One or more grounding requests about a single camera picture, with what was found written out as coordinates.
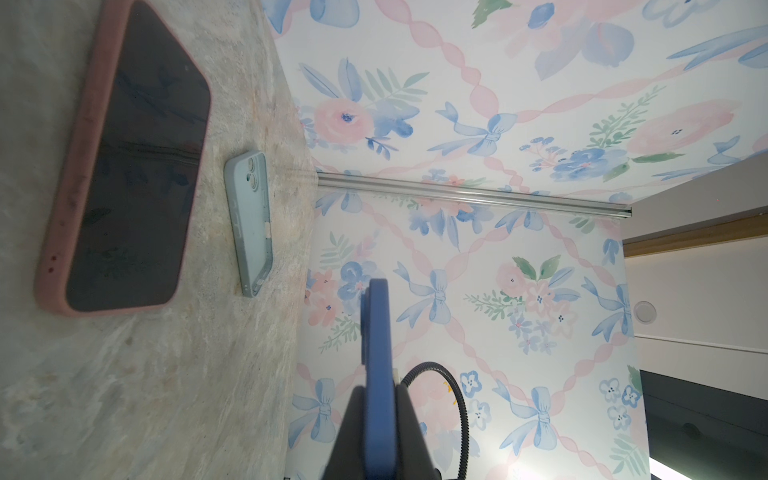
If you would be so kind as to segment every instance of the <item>wooden trim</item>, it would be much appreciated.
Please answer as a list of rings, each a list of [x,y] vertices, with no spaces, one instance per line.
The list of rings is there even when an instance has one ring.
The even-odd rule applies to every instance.
[[[768,236],[768,214],[624,244],[624,258]]]

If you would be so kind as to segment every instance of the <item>black screen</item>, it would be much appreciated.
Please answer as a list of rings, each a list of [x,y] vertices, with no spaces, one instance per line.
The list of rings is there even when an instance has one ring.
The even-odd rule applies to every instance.
[[[67,283],[73,309],[173,296],[209,106],[187,53],[151,8],[134,3]]]

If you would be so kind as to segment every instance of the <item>round wall fixture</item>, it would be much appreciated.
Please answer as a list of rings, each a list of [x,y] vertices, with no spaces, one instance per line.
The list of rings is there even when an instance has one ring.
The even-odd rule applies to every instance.
[[[634,304],[634,318],[644,325],[653,323],[656,319],[656,307],[651,302],[637,302]]]

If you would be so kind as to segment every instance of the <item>smartphone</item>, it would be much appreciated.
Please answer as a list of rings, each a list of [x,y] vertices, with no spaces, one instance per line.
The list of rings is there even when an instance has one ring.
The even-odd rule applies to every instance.
[[[235,252],[244,296],[256,296],[272,270],[270,192],[266,157],[254,150],[224,166]]]
[[[107,0],[35,278],[43,308],[90,316],[170,301],[209,109],[205,77],[152,7]]]
[[[395,480],[397,468],[397,412],[390,328],[389,285],[386,279],[372,278],[360,298],[361,360],[366,366],[362,457],[366,478],[377,480]]]

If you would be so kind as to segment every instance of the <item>light blue phone case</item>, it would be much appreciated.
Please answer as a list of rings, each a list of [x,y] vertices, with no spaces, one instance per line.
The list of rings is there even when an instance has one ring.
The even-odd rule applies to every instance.
[[[266,185],[266,157],[253,150],[224,166],[240,283],[244,296],[256,296],[272,270],[270,196]]]

